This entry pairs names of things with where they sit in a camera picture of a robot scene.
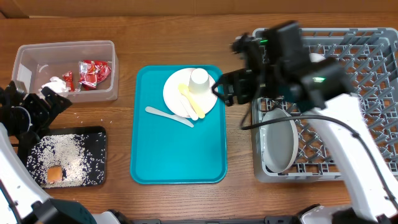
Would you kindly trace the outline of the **white napkin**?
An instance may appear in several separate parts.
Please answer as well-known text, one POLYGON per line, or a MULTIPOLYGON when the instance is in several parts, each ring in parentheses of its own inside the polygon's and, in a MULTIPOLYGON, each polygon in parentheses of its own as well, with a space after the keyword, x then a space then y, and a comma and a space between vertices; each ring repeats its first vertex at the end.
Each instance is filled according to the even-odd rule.
POLYGON ((59 77, 52 77, 50 78, 50 81, 46 84, 43 84, 41 89, 48 87, 52 91, 56 93, 67 93, 70 91, 70 87, 67 86, 67 83, 60 79, 59 77))

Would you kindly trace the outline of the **white paper cup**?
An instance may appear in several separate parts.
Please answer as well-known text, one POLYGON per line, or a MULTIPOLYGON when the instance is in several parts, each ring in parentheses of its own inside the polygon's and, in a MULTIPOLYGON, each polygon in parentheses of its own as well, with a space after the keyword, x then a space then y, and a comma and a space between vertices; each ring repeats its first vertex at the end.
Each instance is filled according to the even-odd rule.
POLYGON ((202 94, 209 89, 210 77, 203 68, 196 68, 190 74, 188 89, 191 93, 202 94))

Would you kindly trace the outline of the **red ketchup packet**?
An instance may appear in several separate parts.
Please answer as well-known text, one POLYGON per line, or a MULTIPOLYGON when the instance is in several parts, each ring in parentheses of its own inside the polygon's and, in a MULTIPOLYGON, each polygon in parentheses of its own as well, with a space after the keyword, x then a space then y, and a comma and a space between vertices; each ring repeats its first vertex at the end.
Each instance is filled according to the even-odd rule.
POLYGON ((73 74, 71 71, 66 72, 62 75, 63 80, 65 81, 65 86, 69 92, 75 91, 73 84, 73 74))

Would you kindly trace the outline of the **yellow plastic spoon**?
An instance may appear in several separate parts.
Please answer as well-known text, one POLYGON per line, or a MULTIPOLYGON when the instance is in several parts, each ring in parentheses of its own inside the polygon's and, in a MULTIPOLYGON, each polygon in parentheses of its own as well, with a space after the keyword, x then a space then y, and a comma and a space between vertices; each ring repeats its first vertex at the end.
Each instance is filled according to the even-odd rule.
POLYGON ((195 100, 192 98, 192 96, 190 95, 188 86, 186 84, 181 83, 178 85, 178 90, 183 96, 185 96, 188 99, 192 108, 197 113, 198 118, 203 119, 205 117, 205 114, 204 114, 203 110, 199 107, 199 105, 195 102, 195 100))

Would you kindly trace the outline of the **red snack wrapper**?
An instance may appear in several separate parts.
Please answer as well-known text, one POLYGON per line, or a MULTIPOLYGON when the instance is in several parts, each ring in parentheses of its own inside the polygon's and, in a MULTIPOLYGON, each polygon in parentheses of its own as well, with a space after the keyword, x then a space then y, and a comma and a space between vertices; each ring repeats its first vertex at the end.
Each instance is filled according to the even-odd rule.
POLYGON ((85 90, 95 90, 99 83, 111 73, 108 62, 100 60, 83 60, 79 62, 79 83, 85 90))

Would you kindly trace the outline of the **orange food cube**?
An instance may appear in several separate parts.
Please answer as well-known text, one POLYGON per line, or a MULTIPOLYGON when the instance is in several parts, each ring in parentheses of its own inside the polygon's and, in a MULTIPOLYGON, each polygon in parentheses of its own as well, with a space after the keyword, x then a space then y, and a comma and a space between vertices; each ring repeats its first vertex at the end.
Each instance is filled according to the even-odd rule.
POLYGON ((63 170, 61 166, 53 166, 47 170, 47 183, 52 184, 60 182, 63 179, 63 170))

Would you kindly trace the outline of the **grey round plate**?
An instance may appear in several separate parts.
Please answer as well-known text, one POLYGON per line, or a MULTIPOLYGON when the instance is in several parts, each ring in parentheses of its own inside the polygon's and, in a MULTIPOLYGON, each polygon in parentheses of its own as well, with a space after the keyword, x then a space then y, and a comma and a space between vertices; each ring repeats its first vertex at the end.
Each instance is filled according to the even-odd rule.
POLYGON ((299 134, 294 120, 267 124, 260 128, 263 164, 274 173, 289 169, 299 149, 299 134))

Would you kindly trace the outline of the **grey small bowl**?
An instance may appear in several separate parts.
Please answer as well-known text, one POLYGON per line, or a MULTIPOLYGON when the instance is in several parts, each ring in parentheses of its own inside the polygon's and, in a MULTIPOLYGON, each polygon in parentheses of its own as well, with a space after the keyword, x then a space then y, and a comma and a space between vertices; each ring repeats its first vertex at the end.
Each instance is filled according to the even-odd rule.
POLYGON ((321 62, 326 59, 323 55, 317 53, 310 53, 309 56, 312 63, 321 62))

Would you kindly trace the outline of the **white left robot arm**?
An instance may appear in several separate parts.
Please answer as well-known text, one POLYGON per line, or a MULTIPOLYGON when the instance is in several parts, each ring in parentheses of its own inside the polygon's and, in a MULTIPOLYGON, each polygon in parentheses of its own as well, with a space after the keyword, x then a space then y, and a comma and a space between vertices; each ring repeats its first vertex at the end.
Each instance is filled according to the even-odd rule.
POLYGON ((79 202, 55 199, 29 174, 30 150, 72 105, 48 87, 41 92, 43 97, 29 93, 18 80, 1 90, 1 195, 6 206, 1 220, 11 216, 16 223, 130 223, 116 210, 92 214, 79 202))

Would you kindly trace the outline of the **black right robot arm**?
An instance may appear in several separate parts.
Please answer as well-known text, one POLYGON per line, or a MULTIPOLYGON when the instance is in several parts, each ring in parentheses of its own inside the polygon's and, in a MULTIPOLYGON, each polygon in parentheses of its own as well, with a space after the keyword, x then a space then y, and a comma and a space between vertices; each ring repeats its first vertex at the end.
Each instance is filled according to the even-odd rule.
POLYGON ((361 114, 359 96, 344 68, 333 58, 317 59, 305 46, 298 22, 288 21, 243 34, 231 46, 245 67, 232 73, 224 90, 227 105, 261 96, 297 105, 331 152, 351 203, 313 205, 296 223, 396 223, 397 179, 388 168, 361 114))

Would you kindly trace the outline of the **grey dishwasher rack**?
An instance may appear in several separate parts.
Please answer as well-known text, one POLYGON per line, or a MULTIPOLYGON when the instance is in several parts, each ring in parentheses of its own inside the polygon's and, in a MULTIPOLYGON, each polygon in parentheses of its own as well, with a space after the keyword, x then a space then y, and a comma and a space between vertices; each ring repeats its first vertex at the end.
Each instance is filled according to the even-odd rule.
POLYGON ((397 31, 299 29, 314 70, 308 105, 252 102, 254 175, 261 182, 397 180, 397 31))

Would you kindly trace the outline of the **clear plastic bin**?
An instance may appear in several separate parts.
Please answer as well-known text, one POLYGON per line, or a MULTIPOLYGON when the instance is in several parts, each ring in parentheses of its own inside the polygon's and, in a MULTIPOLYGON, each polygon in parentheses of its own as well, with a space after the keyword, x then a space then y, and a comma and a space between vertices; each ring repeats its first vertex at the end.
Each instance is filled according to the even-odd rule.
POLYGON ((14 62, 12 81, 24 84, 28 93, 38 93, 52 77, 72 72, 74 87, 80 91, 64 93, 72 103, 111 101, 118 98, 119 62, 110 40, 30 44, 19 47, 14 62), (84 60, 107 62, 111 73, 94 90, 80 84, 79 63, 84 60))

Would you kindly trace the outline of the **black rice tray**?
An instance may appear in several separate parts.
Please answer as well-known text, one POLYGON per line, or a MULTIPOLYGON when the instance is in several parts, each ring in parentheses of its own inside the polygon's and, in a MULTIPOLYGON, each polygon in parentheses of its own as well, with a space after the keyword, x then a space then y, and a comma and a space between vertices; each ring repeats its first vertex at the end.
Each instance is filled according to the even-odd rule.
POLYGON ((30 151, 26 168, 43 188, 88 187, 106 179, 106 130, 102 126, 52 129, 30 151), (61 166, 63 179, 47 183, 47 170, 61 166))

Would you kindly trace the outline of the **grey plastic knife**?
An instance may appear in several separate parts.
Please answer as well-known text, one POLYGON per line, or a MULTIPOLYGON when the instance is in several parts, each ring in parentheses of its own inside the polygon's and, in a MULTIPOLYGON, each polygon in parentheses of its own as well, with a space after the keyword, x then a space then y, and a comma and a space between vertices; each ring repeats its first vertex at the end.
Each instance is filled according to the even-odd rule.
POLYGON ((165 112, 163 112, 161 110, 153 108, 151 106, 146 106, 145 111, 147 113, 150 113, 150 114, 154 114, 154 115, 157 115, 157 116, 162 116, 162 117, 165 117, 165 118, 168 118, 168 119, 172 119, 174 121, 178 121, 179 123, 182 123, 182 124, 184 124, 184 125, 186 125, 188 127, 191 127, 191 128, 194 127, 193 123, 191 123, 188 119, 183 118, 181 116, 178 116, 176 114, 168 114, 168 113, 165 113, 165 112))

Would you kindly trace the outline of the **teal plastic tray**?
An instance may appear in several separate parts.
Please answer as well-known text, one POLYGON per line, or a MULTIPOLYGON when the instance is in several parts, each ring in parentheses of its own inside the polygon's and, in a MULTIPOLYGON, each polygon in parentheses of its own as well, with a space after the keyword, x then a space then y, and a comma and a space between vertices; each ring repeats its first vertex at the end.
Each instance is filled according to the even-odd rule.
POLYGON ((217 183, 227 173, 225 105, 216 100, 204 119, 189 127, 148 113, 150 106, 174 114, 164 85, 181 65, 149 65, 136 77, 131 143, 131 177, 140 184, 217 183))

